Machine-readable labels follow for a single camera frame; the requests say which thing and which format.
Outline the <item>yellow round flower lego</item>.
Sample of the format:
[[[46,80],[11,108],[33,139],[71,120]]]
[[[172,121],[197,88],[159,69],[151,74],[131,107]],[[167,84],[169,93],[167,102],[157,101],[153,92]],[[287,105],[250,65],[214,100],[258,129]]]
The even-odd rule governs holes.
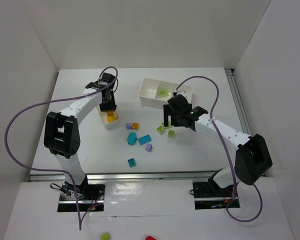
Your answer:
[[[108,115],[107,116],[107,122],[108,123],[112,123],[112,122],[114,122],[116,120],[117,120],[117,118],[114,115]]]

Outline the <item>small purple lego brick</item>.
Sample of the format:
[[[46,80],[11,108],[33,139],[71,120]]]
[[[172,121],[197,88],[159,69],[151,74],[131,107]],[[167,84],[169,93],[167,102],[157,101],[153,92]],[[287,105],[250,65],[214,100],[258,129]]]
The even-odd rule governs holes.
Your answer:
[[[125,124],[125,127],[126,127],[127,130],[131,130],[133,128],[133,123],[132,122],[127,122]]]

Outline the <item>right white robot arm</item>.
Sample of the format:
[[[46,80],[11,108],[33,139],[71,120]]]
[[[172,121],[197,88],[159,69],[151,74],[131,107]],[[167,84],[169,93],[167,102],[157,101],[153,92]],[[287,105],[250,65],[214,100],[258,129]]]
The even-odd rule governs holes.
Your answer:
[[[212,180],[224,189],[234,183],[252,186],[273,165],[263,136],[242,133],[214,118],[206,109],[188,103],[181,95],[170,98],[163,106],[163,123],[185,127],[203,134],[221,146],[230,157],[230,167],[218,171]]]

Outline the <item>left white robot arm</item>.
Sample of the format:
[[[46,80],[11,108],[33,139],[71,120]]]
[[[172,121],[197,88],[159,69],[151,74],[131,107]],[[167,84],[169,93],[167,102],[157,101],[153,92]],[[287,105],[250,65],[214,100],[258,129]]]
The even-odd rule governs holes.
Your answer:
[[[102,73],[97,81],[90,82],[85,87],[82,98],[63,110],[51,111],[46,116],[44,146],[56,156],[61,169],[66,171],[66,184],[79,192],[83,192],[88,185],[88,178],[78,157],[81,144],[79,126],[93,109],[103,113],[107,123],[118,119],[113,90],[115,81],[114,75]]]

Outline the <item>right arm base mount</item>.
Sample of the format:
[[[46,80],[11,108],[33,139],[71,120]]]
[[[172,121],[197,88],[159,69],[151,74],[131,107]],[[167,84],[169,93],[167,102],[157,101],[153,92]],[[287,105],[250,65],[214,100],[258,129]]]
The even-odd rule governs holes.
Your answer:
[[[238,197],[232,199],[234,185],[220,188],[213,180],[215,175],[221,170],[216,171],[207,181],[193,182],[189,194],[194,197],[196,210],[240,208]]]

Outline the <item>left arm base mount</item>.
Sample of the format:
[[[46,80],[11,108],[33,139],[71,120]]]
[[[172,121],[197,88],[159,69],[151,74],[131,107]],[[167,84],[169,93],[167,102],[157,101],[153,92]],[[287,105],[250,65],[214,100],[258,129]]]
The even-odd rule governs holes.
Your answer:
[[[78,205],[80,212],[86,212],[89,208],[91,208],[91,212],[103,212],[106,185],[104,183],[91,184],[88,185],[88,187],[89,189],[87,193],[78,193]],[[67,187],[64,182],[62,185],[51,183],[50,188],[60,192],[57,207],[58,213],[70,213],[77,211],[75,192]]]

